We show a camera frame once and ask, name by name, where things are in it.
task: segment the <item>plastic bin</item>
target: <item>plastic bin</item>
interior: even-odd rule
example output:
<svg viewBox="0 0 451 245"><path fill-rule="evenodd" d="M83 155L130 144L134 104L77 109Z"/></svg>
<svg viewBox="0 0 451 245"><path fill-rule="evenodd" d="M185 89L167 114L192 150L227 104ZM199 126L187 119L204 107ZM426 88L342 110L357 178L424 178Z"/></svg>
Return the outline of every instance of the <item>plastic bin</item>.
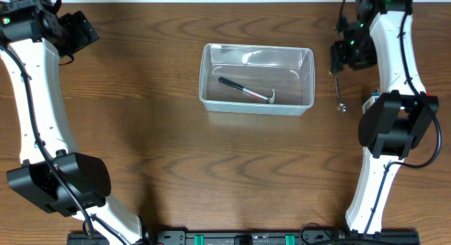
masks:
<svg viewBox="0 0 451 245"><path fill-rule="evenodd" d="M225 77L266 96L274 104L243 94L218 81ZM311 49L207 44L199 79L199 98L208 111L302 115L313 106L314 57Z"/></svg>

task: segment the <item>green led light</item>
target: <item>green led light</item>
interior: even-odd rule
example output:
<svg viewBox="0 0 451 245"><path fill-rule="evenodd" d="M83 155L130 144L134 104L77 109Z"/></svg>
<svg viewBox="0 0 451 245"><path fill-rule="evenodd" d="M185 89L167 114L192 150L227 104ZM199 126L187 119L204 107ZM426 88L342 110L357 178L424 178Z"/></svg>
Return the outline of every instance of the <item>green led light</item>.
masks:
<svg viewBox="0 0 451 245"><path fill-rule="evenodd" d="M8 17L3 17L3 19L1 19L1 21L3 22L3 24L8 24L11 22L11 20Z"/></svg>

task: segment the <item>hammer head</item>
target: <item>hammer head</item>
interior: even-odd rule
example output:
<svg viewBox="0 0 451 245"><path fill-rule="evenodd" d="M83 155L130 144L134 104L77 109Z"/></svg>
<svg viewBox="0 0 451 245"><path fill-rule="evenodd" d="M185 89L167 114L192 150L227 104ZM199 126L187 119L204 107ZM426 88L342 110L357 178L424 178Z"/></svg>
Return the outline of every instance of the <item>hammer head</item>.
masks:
<svg viewBox="0 0 451 245"><path fill-rule="evenodd" d="M272 97L269 97L269 98L266 100L266 102L267 102L267 104L273 104L275 100L276 100L276 93L274 92L274 89L273 89L273 96L272 96Z"/></svg>

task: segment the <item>green connector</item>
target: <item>green connector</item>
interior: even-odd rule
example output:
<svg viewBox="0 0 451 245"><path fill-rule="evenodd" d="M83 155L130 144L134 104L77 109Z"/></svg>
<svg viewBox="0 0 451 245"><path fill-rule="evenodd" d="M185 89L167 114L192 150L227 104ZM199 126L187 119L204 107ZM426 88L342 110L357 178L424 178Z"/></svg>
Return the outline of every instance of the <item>green connector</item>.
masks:
<svg viewBox="0 0 451 245"><path fill-rule="evenodd" d="M204 236L203 235L195 235L194 236L194 245L204 245Z"/></svg>
<svg viewBox="0 0 451 245"><path fill-rule="evenodd" d="M285 235L285 243L286 245L296 245L295 236Z"/></svg>

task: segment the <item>wooden table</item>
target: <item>wooden table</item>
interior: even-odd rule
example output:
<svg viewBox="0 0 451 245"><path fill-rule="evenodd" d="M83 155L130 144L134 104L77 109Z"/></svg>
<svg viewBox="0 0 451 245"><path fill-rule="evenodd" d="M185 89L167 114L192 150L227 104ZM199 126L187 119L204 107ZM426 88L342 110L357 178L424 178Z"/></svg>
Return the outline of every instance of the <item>wooden table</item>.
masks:
<svg viewBox="0 0 451 245"><path fill-rule="evenodd" d="M298 230L343 225L362 166L361 102L378 68L340 74L341 114L329 47L340 4L65 4L82 10L101 39L60 68L66 112L83 153L106 163L113 193L153 227ZM354 15L354 6L345 12ZM414 48L421 79L440 98L443 148L424 170L402 168L384 228L417 228L425 244L451 234L451 5L416 4ZM207 43L308 47L315 104L301 117L206 112L198 97ZM13 90L0 76L0 244L64 244L81 222L46 214L8 187L19 167ZM410 163L435 147L432 126Z"/></svg>

